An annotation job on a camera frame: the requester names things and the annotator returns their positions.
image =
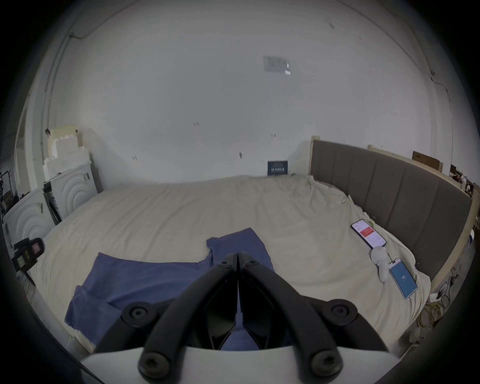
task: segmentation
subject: white bedsheet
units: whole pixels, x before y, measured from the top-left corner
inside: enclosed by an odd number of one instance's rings
[[[353,302],[390,345],[420,313],[430,279],[415,269],[413,254],[399,240],[375,225],[391,259],[402,259],[418,290],[405,300],[391,277],[381,283],[370,248],[350,228],[361,218],[369,220],[343,192],[309,176],[240,176],[108,191],[47,235],[46,252],[31,274],[54,315],[92,351],[63,319],[99,252],[146,262],[197,262],[208,254],[208,238],[251,227],[275,271],[300,294]]]

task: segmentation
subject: screw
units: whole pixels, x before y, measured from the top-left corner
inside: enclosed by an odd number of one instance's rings
[[[163,379],[170,372],[170,363],[160,353],[146,352],[140,357],[138,370],[152,379]]]
[[[136,307],[130,311],[130,316],[133,317],[134,319],[141,319],[146,314],[147,314],[147,310],[142,307]]]
[[[332,312],[333,312],[334,315],[336,315],[338,317],[345,317],[345,316],[348,315],[349,310],[348,310],[348,307],[345,306],[345,305],[335,305],[332,308]]]
[[[325,349],[312,358],[310,367],[317,376],[332,376],[342,369],[343,363],[337,351]]]

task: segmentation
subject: white controller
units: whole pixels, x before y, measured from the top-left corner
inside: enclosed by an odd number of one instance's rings
[[[385,247],[375,247],[370,252],[370,259],[378,267],[378,278],[383,283],[388,278],[388,253]]]

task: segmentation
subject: cardboard box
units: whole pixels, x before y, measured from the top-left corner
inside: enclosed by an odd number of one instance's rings
[[[424,155],[420,152],[413,151],[412,159],[415,161],[418,161],[419,163],[425,164],[433,169],[436,169],[437,171],[440,171],[440,172],[442,172],[444,168],[444,164],[441,163],[440,160]]]

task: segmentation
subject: small box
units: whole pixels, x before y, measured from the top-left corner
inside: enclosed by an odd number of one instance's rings
[[[63,173],[69,169],[74,169],[82,164],[90,164],[90,153],[85,147],[80,147],[77,151],[64,157],[48,158],[43,164],[43,174],[45,181]]]
[[[52,157],[65,157],[78,151],[78,139],[76,135],[69,135],[55,139],[52,144]]]

